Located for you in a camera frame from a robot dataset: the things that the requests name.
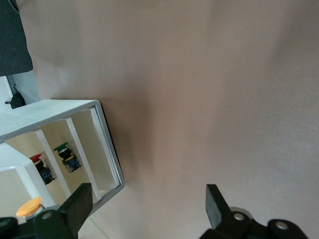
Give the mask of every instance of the screw head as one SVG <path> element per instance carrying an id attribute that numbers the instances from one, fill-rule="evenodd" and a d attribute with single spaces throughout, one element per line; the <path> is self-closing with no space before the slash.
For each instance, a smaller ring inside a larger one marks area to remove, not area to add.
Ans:
<path id="1" fill-rule="evenodd" d="M 42 215 L 42 219 L 45 220 L 45 219 L 50 218 L 51 216 L 52 216 L 52 213 L 51 213 L 51 212 L 48 212 L 48 213 Z"/>
<path id="2" fill-rule="evenodd" d="M 242 220 L 245 219 L 244 216 L 243 216 L 242 214 L 240 214 L 240 213 L 235 213 L 235 214 L 234 214 L 234 218 L 235 218 L 236 220 L 238 220 L 238 221 L 242 221 Z"/>
<path id="3" fill-rule="evenodd" d="M 284 222 L 281 222 L 281 221 L 276 222 L 276 227 L 278 227 L 281 230 L 287 230 L 288 229 L 287 224 L 284 223 Z"/>

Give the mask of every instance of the dark gray fabric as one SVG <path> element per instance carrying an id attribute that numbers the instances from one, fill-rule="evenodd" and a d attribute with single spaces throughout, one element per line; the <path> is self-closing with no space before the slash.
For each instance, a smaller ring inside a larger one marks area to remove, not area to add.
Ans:
<path id="1" fill-rule="evenodd" d="M 0 1 L 0 76 L 33 69 L 20 15 L 7 0 Z"/>

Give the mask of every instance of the beige surface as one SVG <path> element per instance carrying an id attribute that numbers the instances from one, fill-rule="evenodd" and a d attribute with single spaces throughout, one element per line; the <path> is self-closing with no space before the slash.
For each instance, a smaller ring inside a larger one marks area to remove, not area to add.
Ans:
<path id="1" fill-rule="evenodd" d="M 18 5 L 40 97 L 100 100 L 114 138 L 127 186 L 88 238 L 198 238 L 206 183 L 319 238 L 318 1 Z"/>

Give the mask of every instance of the yellow push button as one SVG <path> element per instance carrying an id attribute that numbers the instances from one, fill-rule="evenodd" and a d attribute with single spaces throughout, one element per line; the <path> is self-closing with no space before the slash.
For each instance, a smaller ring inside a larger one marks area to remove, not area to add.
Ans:
<path id="1" fill-rule="evenodd" d="M 30 201 L 23 204 L 19 210 L 16 212 L 17 217 L 29 217 L 33 213 L 35 213 L 39 208 L 42 207 L 41 205 L 42 200 L 41 198 L 33 198 Z"/>

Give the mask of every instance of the white plastic box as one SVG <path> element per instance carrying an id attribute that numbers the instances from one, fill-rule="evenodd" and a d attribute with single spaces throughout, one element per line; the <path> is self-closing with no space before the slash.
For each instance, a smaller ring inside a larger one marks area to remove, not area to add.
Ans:
<path id="1" fill-rule="evenodd" d="M 101 105 L 94 100 L 44 100 L 0 114 L 0 217 L 26 201 L 62 204 L 81 183 L 93 189 L 96 211 L 124 187 Z M 69 173 L 54 148 L 67 142 L 81 167 Z M 29 159 L 42 154 L 55 180 L 45 185 Z"/>

